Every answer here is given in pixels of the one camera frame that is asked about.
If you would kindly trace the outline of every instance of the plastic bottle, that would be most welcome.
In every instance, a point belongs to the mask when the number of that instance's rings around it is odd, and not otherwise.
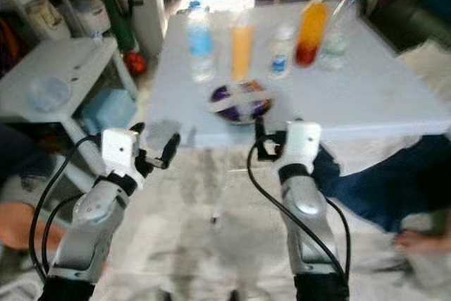
[[[298,65],[307,67],[315,61],[316,53],[321,46],[328,15],[329,8],[324,4],[324,0],[311,0],[305,9],[296,48],[296,63]]]
[[[251,66],[254,27],[246,12],[242,13],[232,27],[232,80],[246,82]]]
[[[294,34],[295,28],[293,26],[283,24],[274,35],[270,64],[270,76],[273,79],[285,78],[291,71],[295,47]]]
[[[208,15],[203,8],[194,8],[188,15],[191,73],[195,82],[205,82],[215,75],[213,37]]]
[[[345,54],[352,33],[352,19],[355,16],[354,2],[342,0],[330,17],[319,54],[319,64],[326,70],[337,70],[343,67]]]

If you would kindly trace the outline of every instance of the robotic hand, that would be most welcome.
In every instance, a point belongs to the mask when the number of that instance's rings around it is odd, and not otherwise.
[[[121,224],[130,196],[141,189],[154,167],[168,168],[180,136],[175,134],[158,159],[139,149],[144,124],[132,130],[105,130],[101,154],[107,175],[97,178],[73,211],[73,222],[56,252],[44,284],[41,301],[88,300],[109,253],[111,239]]]
[[[327,203],[346,220],[334,203],[326,200],[311,174],[319,151],[321,127],[317,123],[293,121],[283,132],[266,135],[263,120],[257,119],[256,142],[249,153],[247,168],[256,188],[281,211],[288,230],[288,252],[297,289],[297,300],[346,301],[349,299],[346,273],[336,259],[335,241],[326,220]],[[277,144],[276,154],[268,154],[264,141]],[[268,194],[255,180],[251,159],[257,149],[258,159],[274,161],[282,186],[282,204]]]

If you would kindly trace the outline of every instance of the orange juice bottle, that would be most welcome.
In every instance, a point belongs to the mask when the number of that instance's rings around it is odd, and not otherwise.
[[[250,26],[232,29],[232,79],[244,82],[249,73],[254,30]]]
[[[311,0],[305,9],[304,21],[299,32],[296,48],[296,63],[298,65],[307,67],[315,61],[328,16],[329,7],[324,4],[324,0]]]

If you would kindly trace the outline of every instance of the blue label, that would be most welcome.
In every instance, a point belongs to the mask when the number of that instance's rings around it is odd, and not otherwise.
[[[282,73],[287,69],[288,58],[285,54],[277,54],[274,56],[273,63],[271,65],[271,70],[274,73]]]
[[[188,36],[191,54],[206,56],[213,52],[213,39],[208,29],[202,27],[191,29]]]

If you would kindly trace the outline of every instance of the white table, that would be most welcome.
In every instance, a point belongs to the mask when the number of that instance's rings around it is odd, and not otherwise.
[[[263,6],[249,10],[255,24],[254,51],[249,78],[257,79],[274,97],[266,114],[269,130],[283,128],[295,118],[316,121],[326,141],[368,137],[439,134],[451,117],[429,89],[360,19],[345,67],[325,72],[318,66],[294,67],[290,77],[269,80],[271,35],[283,22],[298,23],[305,3]],[[150,103],[150,140],[159,138],[162,121],[178,126],[183,142],[196,147],[251,144],[252,126],[231,125],[206,109],[206,97],[230,79],[230,26],[236,13],[212,13],[218,77],[199,85],[190,76],[186,33],[187,16],[173,16],[168,24],[154,96]]]
[[[77,142],[86,133],[73,114],[111,60],[125,89],[135,99],[136,86],[114,38],[104,38],[100,43],[90,38],[42,42],[0,80],[0,121],[61,123],[70,138]],[[59,109],[41,113],[28,101],[28,88],[32,80],[47,77],[67,81],[72,95]],[[92,142],[81,145],[80,153],[95,174],[103,173],[101,155]]]

